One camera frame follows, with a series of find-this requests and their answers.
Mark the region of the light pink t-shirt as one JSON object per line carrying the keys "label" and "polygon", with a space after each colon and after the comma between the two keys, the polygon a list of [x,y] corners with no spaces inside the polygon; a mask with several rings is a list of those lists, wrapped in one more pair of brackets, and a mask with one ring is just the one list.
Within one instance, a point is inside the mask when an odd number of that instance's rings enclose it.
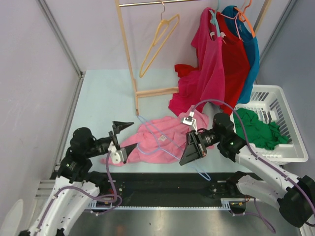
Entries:
{"label": "light pink t-shirt", "polygon": [[122,146],[137,143],[127,163],[171,164],[178,162],[186,145],[186,133],[190,127],[182,124],[182,119],[190,113],[180,113],[178,117],[165,116],[146,121],[136,133],[127,137]]}

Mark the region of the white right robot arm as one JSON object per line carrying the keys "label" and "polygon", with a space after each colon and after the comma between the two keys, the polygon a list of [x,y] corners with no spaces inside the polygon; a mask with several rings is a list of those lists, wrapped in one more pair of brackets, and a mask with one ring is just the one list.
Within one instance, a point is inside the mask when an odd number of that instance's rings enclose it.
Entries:
{"label": "white right robot arm", "polygon": [[247,140],[234,132],[229,115],[217,113],[212,129],[194,128],[186,133],[186,146],[179,164],[185,165],[205,157],[207,147],[216,145],[220,154],[240,164],[260,177],[256,180],[236,172],[229,180],[227,192],[232,197],[248,195],[273,206],[291,225],[300,228],[313,226],[315,215],[315,181],[299,177],[274,164],[256,151]]}

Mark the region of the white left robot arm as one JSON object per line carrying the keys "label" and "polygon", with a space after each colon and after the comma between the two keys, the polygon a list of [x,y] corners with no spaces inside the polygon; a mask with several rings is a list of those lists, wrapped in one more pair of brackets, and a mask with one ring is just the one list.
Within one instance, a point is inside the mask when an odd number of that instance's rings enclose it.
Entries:
{"label": "white left robot arm", "polygon": [[105,164],[125,164],[136,144],[120,146],[117,134],[133,122],[114,121],[108,137],[96,139],[91,130],[81,127],[73,132],[70,146],[57,171],[52,191],[40,215],[21,236],[66,236],[90,202],[103,202],[109,208],[95,213],[108,213],[122,204],[122,197],[111,177],[90,171],[93,157],[106,155]]}

